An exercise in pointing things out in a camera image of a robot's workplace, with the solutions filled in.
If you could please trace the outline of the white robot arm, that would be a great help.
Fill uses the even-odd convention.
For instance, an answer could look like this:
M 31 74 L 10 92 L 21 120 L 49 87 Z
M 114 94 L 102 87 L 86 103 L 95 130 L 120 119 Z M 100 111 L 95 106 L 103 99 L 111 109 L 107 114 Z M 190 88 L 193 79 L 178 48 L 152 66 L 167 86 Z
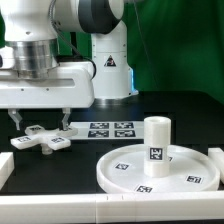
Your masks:
M 127 0 L 0 0 L 5 45 L 0 47 L 0 108 L 15 123 L 21 109 L 55 109 L 68 126 L 73 108 L 135 94 L 127 63 Z M 92 57 L 59 55 L 64 32 L 89 33 Z

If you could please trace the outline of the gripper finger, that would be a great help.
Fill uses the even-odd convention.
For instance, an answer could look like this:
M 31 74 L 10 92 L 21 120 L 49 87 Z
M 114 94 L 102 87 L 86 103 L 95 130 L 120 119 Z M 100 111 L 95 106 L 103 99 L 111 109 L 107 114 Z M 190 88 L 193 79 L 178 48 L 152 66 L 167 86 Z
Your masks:
M 16 129 L 20 130 L 20 122 L 22 121 L 22 117 L 19 114 L 19 111 L 17 109 L 9 109 L 8 110 L 8 115 L 15 122 Z
M 62 120 L 60 122 L 59 129 L 63 130 L 63 131 L 66 131 L 69 127 L 68 120 L 69 120 L 69 117 L 71 115 L 71 109 L 70 108 L 63 108 L 62 113 L 63 113 L 63 117 L 62 117 Z

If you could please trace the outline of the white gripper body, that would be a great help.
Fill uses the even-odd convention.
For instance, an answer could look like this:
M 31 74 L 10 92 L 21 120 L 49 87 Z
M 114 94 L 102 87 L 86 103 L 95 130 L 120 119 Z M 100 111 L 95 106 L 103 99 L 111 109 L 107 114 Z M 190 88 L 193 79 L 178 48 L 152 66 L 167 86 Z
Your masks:
M 0 70 L 0 108 L 88 108 L 94 101 L 90 62 L 62 62 L 45 80 L 20 79 L 13 70 Z

